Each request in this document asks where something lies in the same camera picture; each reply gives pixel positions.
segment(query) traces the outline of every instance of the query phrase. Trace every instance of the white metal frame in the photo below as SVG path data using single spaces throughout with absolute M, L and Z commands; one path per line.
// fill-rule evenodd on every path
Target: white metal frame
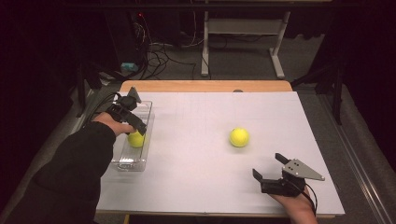
M 290 12 L 285 12 L 283 20 L 232 20 L 232 19 L 209 19 L 209 13 L 205 12 L 204 47 L 202 52 L 201 75 L 209 75 L 209 34 L 250 34 L 250 35 L 277 35 L 276 45 L 269 49 L 269 53 L 279 79 L 284 79 L 280 60 L 277 56 L 283 35 L 288 26 Z

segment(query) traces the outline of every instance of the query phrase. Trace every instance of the human hand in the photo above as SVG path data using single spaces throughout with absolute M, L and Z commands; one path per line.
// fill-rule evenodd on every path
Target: human hand
M 100 113 L 92 121 L 98 121 L 107 125 L 111 130 L 113 130 L 116 136 L 122 133 L 134 133 L 136 129 L 129 124 L 123 124 L 116 122 L 109 114 L 106 112 Z
M 285 197 L 275 194 L 269 195 L 282 204 L 291 219 L 291 223 L 318 224 L 315 214 L 312 211 L 312 204 L 303 194 L 300 194 L 297 197 Z

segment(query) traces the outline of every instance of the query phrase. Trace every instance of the white table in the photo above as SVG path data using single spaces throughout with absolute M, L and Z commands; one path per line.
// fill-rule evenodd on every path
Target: white table
M 155 113 L 146 170 L 124 173 L 110 166 L 98 212 L 282 217 L 283 208 L 261 193 L 252 176 L 255 168 L 264 178 L 280 178 L 278 152 L 326 178 L 306 180 L 318 196 L 319 217 L 345 213 L 296 92 L 139 95 L 152 101 Z M 250 133 L 243 148 L 228 141 L 238 126 Z

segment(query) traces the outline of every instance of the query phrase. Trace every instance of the metal leg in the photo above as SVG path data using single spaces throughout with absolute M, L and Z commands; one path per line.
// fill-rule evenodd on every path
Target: metal leg
M 209 30 L 207 27 L 208 20 L 209 20 L 209 13 L 206 11 L 205 21 L 204 21 L 204 48 L 202 51 L 202 62 L 201 62 L 201 76 L 203 77 L 207 77 L 209 75 L 209 48 L 207 47 L 207 41 L 209 38 Z
M 276 46 L 274 48 L 270 48 L 271 59 L 276 71 L 276 76 L 280 79 L 285 78 L 285 74 L 283 73 L 282 66 L 280 65 L 279 58 L 277 57 L 277 53 L 279 52 L 280 44 L 282 43 L 283 35 L 285 34 L 286 27 L 288 26 L 290 12 L 285 12 L 283 17 L 282 25 L 279 28 L 279 33 L 277 35 Z

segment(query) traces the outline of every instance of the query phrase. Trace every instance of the transparent plastic bin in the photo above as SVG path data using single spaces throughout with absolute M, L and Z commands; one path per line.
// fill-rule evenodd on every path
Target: transparent plastic bin
M 147 131 L 142 147 L 131 147 L 128 143 L 126 134 L 117 137 L 114 144 L 114 154 L 111 165 L 121 172 L 143 172 L 146 168 L 146 162 L 149 154 L 149 142 L 154 123 L 154 113 L 151 110 L 152 102 L 143 101 L 137 104 L 137 108 L 132 111 L 147 125 Z

